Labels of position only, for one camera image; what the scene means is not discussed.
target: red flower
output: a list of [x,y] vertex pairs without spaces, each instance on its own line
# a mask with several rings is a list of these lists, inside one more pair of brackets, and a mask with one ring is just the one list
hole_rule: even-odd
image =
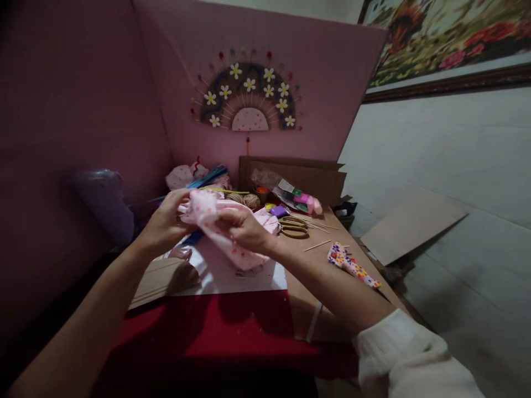
[[485,48],[485,44],[479,43],[477,46],[475,46],[472,50],[470,50],[467,55],[468,56],[474,56],[479,55],[482,53],[483,49]]
[[447,56],[439,65],[445,69],[450,69],[455,65],[459,64],[465,58],[465,52],[463,50],[456,51],[449,56]]
[[483,40],[483,38],[485,37],[487,33],[488,33],[488,28],[478,30],[466,40],[465,47],[471,46],[472,44],[475,44],[478,41]]
[[514,31],[514,24],[508,22],[498,22],[496,25],[488,29],[487,34],[483,38],[485,43],[492,43],[506,38]]

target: purple object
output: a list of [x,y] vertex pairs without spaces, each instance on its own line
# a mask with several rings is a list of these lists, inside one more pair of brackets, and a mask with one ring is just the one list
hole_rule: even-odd
[[134,213],[125,203],[122,176],[109,169],[77,173],[71,184],[100,224],[121,246],[132,242]]
[[284,206],[273,207],[269,209],[269,213],[276,216],[277,218],[289,216],[289,212]]

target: white flower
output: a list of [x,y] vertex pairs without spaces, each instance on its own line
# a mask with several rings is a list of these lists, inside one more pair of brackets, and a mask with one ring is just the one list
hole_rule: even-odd
[[275,78],[275,75],[273,74],[273,72],[274,72],[273,68],[271,68],[271,69],[265,68],[264,69],[264,78],[267,79],[268,83],[271,81],[271,79]]
[[278,88],[278,92],[280,93],[281,97],[288,96],[289,95],[289,85],[281,83],[280,87]]
[[210,123],[212,123],[212,127],[217,127],[220,124],[220,119],[216,117],[216,115],[212,115],[209,120]]
[[267,85],[267,87],[264,87],[264,91],[266,98],[269,98],[270,95],[273,95],[273,87],[271,87],[271,85]]
[[216,95],[215,94],[212,94],[210,91],[208,94],[205,94],[205,99],[206,99],[206,104],[207,105],[210,105],[210,104],[216,104],[216,101],[214,101],[214,99],[216,98]]
[[285,119],[286,125],[293,127],[295,125],[295,118],[292,118],[291,115]]
[[229,94],[232,94],[232,91],[228,89],[228,85],[221,86],[220,96],[227,100]]
[[275,106],[280,110],[280,113],[284,113],[284,108],[288,107],[288,101],[285,99],[280,99],[278,101],[278,104],[276,104]]
[[256,86],[254,85],[256,83],[256,80],[251,80],[250,78],[247,79],[247,81],[243,84],[244,87],[247,87],[247,92],[254,90]]
[[234,78],[235,78],[236,80],[238,80],[238,75],[240,75],[240,74],[242,73],[242,70],[241,70],[241,69],[238,69],[239,66],[240,66],[240,65],[239,65],[238,63],[236,63],[235,65],[232,65],[232,64],[231,64],[231,72],[230,72],[230,74],[231,74],[231,75],[234,75]]

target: decorative fan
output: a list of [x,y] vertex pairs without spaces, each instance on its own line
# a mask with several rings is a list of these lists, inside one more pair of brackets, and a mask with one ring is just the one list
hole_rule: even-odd
[[221,127],[232,131],[252,132],[270,130],[278,126],[281,130],[302,130],[298,119],[303,114],[295,113],[295,103],[301,97],[293,97],[299,85],[282,78],[284,65],[276,70],[271,63],[271,52],[267,53],[265,66],[253,62],[256,50],[251,51],[251,58],[245,61],[245,49],[241,49],[242,61],[236,60],[236,53],[231,49],[231,64],[227,66],[223,53],[219,54],[223,69],[216,72],[212,64],[210,70],[214,74],[209,84],[201,75],[197,78],[206,85],[205,91],[196,87],[202,94],[202,102],[192,98],[192,102],[200,109],[190,110],[197,122],[212,127]]

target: flower painting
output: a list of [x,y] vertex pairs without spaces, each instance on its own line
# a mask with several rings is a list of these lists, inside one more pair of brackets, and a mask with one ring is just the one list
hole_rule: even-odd
[[531,61],[530,0],[371,0],[363,23],[388,29],[369,93]]

